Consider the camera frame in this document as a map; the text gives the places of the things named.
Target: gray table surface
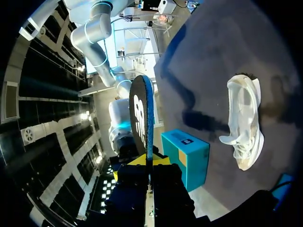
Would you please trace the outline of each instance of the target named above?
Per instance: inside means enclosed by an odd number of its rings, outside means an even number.
[[[154,69],[166,130],[181,129],[210,143],[204,188],[226,208],[270,189],[282,173],[294,174],[303,139],[299,74],[280,34],[252,2],[206,0]],[[227,81],[242,72],[260,81],[265,137],[260,157],[245,172],[232,147],[218,139],[229,134]]]

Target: ceiling light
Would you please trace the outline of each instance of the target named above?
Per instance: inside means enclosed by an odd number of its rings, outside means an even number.
[[[78,71],[83,72],[85,70],[85,65],[82,65],[81,67],[77,68]]]
[[[80,114],[80,118],[81,118],[81,120],[87,120],[88,116],[86,114],[84,114],[84,113],[81,113]]]
[[[98,158],[96,158],[96,163],[99,164],[102,160],[102,156],[98,156]]]

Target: teal box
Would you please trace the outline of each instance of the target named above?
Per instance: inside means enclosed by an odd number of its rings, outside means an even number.
[[[182,171],[182,181],[190,192],[205,183],[209,144],[181,130],[161,134],[164,155]]]

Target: white sneaker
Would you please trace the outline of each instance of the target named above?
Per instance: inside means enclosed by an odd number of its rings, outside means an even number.
[[[219,140],[234,147],[233,156],[242,170],[248,170],[258,159],[264,144],[260,131],[258,107],[261,89],[258,79],[236,75],[227,82],[229,97],[229,136]]]

